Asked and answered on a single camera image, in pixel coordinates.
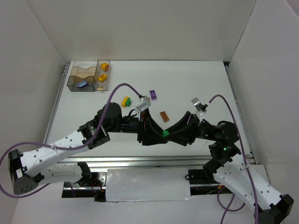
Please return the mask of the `small green lego brick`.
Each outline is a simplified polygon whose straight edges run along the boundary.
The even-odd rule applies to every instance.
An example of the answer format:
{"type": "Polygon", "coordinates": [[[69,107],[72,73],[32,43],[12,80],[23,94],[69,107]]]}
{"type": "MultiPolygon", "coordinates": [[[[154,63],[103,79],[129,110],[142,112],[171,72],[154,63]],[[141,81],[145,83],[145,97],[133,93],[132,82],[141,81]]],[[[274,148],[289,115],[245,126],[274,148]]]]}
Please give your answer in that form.
{"type": "Polygon", "coordinates": [[[170,133],[167,130],[164,130],[162,132],[162,137],[165,138],[166,136],[168,136],[170,133]]]}

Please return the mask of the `green curved lego brick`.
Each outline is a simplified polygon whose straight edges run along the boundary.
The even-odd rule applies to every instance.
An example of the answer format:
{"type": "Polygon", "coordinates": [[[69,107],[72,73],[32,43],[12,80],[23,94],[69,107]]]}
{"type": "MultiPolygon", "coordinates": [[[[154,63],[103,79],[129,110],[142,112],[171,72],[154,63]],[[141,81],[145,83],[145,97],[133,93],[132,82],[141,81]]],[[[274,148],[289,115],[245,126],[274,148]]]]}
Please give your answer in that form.
{"type": "Polygon", "coordinates": [[[127,98],[126,101],[125,101],[125,106],[129,107],[130,105],[131,105],[131,99],[127,98]]]}

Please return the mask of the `yellow green lego stack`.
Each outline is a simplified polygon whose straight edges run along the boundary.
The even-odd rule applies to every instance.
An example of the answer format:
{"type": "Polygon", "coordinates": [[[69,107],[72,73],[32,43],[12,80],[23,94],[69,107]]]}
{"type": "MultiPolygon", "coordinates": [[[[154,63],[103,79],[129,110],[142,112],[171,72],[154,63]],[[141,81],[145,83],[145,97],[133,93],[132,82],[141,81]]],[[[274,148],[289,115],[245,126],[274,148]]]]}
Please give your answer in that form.
{"type": "Polygon", "coordinates": [[[127,99],[128,99],[128,97],[125,97],[125,98],[123,99],[122,103],[121,103],[121,106],[124,107],[124,108],[126,107],[127,99]]]}

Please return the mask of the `yellow lego brick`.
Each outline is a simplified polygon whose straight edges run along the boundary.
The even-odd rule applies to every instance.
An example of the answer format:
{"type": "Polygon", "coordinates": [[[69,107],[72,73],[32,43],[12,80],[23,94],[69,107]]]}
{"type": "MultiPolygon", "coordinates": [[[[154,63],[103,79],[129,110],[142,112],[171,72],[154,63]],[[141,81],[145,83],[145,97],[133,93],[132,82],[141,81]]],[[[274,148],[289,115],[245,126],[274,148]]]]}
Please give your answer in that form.
{"type": "Polygon", "coordinates": [[[107,74],[102,74],[98,77],[98,81],[101,82],[101,83],[106,81],[106,80],[107,80],[107,74]]]}

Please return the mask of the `orange lego brick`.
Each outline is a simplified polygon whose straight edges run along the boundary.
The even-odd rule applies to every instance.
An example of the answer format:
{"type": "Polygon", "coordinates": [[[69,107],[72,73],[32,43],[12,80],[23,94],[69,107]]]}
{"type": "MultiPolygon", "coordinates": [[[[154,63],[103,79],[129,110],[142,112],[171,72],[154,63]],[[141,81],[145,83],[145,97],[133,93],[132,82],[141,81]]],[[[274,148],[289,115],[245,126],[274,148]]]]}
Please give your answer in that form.
{"type": "Polygon", "coordinates": [[[107,71],[109,69],[109,64],[108,63],[102,63],[100,65],[100,68],[103,70],[103,71],[107,71]]]}

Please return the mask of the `purple round lego piece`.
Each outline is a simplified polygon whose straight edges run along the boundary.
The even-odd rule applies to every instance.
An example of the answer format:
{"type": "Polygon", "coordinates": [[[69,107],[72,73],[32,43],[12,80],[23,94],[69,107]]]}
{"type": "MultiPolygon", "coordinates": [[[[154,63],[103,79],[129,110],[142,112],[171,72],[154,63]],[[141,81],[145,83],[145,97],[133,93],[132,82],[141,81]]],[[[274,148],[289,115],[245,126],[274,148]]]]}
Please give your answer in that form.
{"type": "Polygon", "coordinates": [[[80,89],[85,88],[86,86],[88,86],[88,82],[86,80],[83,80],[83,81],[77,83],[77,87],[80,89]]]}

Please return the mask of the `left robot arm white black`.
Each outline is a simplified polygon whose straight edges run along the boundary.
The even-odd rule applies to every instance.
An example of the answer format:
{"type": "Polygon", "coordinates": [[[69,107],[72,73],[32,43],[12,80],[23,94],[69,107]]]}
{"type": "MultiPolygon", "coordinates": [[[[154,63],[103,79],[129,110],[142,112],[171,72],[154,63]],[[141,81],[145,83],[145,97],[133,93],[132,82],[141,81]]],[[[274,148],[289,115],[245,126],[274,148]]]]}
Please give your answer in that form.
{"type": "Polygon", "coordinates": [[[165,144],[162,128],[152,120],[149,110],[122,116],[121,106],[109,103],[97,112],[94,119],[70,135],[51,144],[21,152],[16,146],[8,153],[9,173],[15,196],[33,191],[39,185],[66,181],[83,182],[92,178],[85,162],[63,166],[60,161],[89,151],[110,141],[109,133],[135,133],[144,146],[165,144]]]}

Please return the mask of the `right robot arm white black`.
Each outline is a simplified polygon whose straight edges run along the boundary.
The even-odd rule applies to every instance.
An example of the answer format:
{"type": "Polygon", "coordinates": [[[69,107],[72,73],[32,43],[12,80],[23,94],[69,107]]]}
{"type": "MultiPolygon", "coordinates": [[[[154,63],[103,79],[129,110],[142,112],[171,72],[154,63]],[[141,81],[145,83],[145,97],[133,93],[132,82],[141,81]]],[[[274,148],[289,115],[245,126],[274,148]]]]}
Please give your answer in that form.
{"type": "Polygon", "coordinates": [[[213,141],[208,146],[212,159],[203,166],[205,176],[241,199],[258,215],[259,224],[279,224],[290,214],[293,198],[275,190],[246,161],[235,145],[239,137],[234,123],[223,121],[214,126],[187,112],[166,131],[167,141],[182,146],[192,144],[197,138],[213,141]]]}

